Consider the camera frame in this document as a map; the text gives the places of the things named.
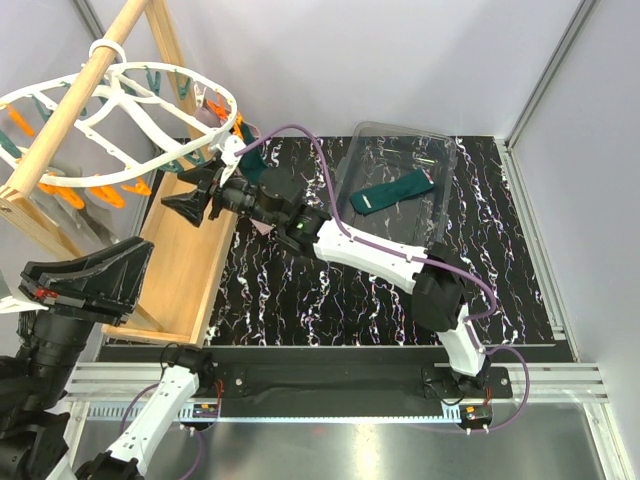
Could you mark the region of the green sock with reindeer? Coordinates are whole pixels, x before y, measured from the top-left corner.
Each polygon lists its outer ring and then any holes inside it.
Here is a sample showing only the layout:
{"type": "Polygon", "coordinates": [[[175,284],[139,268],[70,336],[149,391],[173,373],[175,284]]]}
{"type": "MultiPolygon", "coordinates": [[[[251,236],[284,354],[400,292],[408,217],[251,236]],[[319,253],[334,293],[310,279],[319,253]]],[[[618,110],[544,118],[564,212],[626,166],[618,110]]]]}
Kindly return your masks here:
{"type": "MultiPolygon", "coordinates": [[[[241,124],[240,131],[247,145],[256,140],[251,128],[246,123],[241,124]]],[[[269,165],[263,158],[262,148],[256,147],[244,154],[240,160],[239,169],[250,184],[257,185],[263,172],[269,169],[269,165]]]]}

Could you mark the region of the orange clothespin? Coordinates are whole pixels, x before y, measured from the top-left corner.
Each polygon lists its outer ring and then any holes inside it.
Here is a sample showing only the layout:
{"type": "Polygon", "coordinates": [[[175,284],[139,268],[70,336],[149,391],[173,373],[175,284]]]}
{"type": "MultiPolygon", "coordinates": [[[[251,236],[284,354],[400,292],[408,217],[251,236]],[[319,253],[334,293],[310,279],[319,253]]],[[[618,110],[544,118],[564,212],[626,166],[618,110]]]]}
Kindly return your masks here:
{"type": "Polygon", "coordinates": [[[236,114],[231,132],[241,140],[244,140],[243,125],[244,119],[242,117],[242,114],[238,112],[236,114]]]}
{"type": "Polygon", "coordinates": [[[207,99],[206,107],[217,117],[220,123],[225,123],[229,112],[223,105],[218,105],[214,101],[207,99]]]}

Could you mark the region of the plain green sock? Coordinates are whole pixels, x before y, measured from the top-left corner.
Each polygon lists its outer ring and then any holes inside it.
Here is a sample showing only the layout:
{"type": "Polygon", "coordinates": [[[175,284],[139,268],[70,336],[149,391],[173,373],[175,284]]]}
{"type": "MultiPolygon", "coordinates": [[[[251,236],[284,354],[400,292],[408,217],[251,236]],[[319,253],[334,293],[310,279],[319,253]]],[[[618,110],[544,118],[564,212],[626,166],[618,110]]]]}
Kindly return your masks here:
{"type": "Polygon", "coordinates": [[[357,191],[349,200],[358,214],[369,215],[429,192],[434,186],[434,181],[425,170],[416,169],[397,180],[357,191]]]}

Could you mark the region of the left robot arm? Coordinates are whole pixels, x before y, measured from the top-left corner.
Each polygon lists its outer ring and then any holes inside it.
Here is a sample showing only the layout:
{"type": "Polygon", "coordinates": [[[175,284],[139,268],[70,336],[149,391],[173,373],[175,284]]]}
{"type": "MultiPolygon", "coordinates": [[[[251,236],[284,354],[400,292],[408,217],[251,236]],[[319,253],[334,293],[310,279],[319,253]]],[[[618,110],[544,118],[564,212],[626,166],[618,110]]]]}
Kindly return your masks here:
{"type": "Polygon", "coordinates": [[[180,346],[142,411],[105,451],[73,466],[66,440],[77,400],[69,385],[98,324],[118,326],[136,309],[153,253],[133,236],[72,260],[27,263],[18,286],[1,283],[1,311],[18,314],[20,347],[1,358],[4,479],[143,479],[186,402],[215,386],[214,360],[180,346]]]}

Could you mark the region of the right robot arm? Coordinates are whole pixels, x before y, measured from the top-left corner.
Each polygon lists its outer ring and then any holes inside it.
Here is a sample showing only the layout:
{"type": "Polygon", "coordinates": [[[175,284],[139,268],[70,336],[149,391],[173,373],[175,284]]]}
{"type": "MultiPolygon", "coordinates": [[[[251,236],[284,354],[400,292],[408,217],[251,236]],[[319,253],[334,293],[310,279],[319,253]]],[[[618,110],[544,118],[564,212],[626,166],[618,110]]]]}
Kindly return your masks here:
{"type": "Polygon", "coordinates": [[[472,397],[488,387],[490,359],[468,321],[470,276],[446,263],[437,248],[425,252],[340,224],[306,204],[301,187],[279,168],[267,169],[250,183],[209,162],[178,178],[193,190],[166,196],[161,203],[193,226],[233,212],[272,227],[279,244],[295,256],[368,272],[409,294],[415,323],[434,332],[444,346],[457,390],[472,397]]]}

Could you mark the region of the white round clip hanger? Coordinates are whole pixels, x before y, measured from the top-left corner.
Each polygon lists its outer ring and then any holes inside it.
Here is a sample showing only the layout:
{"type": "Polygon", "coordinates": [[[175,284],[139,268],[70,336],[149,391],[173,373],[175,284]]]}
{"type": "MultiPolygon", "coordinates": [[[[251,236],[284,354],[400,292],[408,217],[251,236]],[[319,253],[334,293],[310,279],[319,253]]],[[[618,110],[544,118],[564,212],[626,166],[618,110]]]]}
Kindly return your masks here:
{"type": "Polygon", "coordinates": [[[179,65],[129,61],[114,41],[94,41],[78,71],[30,84],[18,71],[26,61],[11,55],[1,61],[1,160],[11,175],[100,47],[114,50],[115,59],[37,185],[92,188],[127,184],[172,161],[200,160],[210,153],[214,139],[233,134],[239,111],[228,89],[179,65]],[[229,112],[218,128],[209,128],[193,116],[203,97],[229,112]]]}

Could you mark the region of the pink cloth garment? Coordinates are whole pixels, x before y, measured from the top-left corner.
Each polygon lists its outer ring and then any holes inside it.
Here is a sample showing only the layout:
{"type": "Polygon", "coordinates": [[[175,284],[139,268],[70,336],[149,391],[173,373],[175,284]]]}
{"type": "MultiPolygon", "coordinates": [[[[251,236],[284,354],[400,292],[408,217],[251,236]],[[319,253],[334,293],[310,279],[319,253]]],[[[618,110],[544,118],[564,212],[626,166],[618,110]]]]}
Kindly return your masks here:
{"type": "Polygon", "coordinates": [[[220,118],[208,106],[205,97],[201,99],[200,103],[196,104],[193,116],[209,128],[218,128],[220,126],[220,118]]]}

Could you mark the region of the clear plastic bin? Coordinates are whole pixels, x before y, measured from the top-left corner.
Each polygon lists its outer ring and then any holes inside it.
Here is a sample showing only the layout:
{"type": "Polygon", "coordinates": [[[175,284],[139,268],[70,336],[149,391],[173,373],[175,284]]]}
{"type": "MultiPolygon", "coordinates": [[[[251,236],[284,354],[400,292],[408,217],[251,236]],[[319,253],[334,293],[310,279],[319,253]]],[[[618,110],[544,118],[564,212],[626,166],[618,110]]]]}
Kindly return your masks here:
{"type": "Polygon", "coordinates": [[[431,247],[441,242],[456,166],[454,139],[439,133],[366,121],[358,124],[338,166],[336,207],[341,221],[396,243],[431,247]],[[374,213],[360,213],[352,200],[365,189],[391,184],[417,171],[432,187],[374,213]]]}

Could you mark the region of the aluminium rail frame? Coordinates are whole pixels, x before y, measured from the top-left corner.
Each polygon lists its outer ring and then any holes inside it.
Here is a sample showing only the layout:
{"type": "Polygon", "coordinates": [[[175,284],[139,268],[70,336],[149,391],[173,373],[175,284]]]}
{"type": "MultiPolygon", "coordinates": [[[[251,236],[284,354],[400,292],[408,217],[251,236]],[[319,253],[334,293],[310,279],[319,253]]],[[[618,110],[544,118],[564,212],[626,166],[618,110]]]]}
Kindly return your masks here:
{"type": "Polygon", "coordinates": [[[597,369],[588,364],[498,364],[488,385],[464,394],[442,364],[368,366],[219,364],[214,377],[186,400],[187,422],[459,424],[518,405],[604,403],[597,369]]]}

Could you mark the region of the wooden drying rack frame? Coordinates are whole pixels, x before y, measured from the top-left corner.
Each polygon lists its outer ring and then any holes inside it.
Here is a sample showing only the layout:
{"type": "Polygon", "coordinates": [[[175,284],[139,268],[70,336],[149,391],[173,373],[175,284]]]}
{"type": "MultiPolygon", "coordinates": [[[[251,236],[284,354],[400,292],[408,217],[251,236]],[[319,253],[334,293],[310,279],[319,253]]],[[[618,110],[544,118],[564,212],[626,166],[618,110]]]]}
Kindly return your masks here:
{"type": "MultiPolygon", "coordinates": [[[[164,1],[126,2],[107,30],[106,39],[122,44],[141,16],[148,20],[161,58],[183,65],[184,58],[164,1]]],[[[81,70],[79,80],[63,97],[60,109],[46,122],[18,169],[1,188],[2,217],[61,260],[76,258],[81,251],[59,227],[43,216],[29,197],[115,56],[115,51],[108,47],[98,48],[96,55],[81,70]]]]}

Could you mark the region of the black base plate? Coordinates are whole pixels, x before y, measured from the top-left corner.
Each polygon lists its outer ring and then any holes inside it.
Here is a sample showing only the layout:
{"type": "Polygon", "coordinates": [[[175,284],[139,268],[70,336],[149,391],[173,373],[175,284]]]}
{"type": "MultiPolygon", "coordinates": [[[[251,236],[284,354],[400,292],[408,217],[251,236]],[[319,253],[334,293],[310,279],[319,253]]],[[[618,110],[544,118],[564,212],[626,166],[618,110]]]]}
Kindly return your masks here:
{"type": "Polygon", "coordinates": [[[223,382],[225,418],[281,421],[340,417],[392,419],[437,415],[441,401],[513,399],[506,368],[493,365],[485,388],[463,393],[443,348],[208,348],[223,382]]]}

